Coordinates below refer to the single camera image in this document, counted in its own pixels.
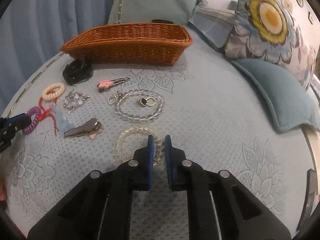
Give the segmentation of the person's left hand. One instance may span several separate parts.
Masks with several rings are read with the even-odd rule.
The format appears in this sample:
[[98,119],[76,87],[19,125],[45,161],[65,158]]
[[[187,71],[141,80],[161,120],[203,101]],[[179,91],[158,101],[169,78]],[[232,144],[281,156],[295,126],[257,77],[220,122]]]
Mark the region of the person's left hand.
[[3,184],[0,184],[0,201],[5,201],[7,198],[7,193],[5,186]]

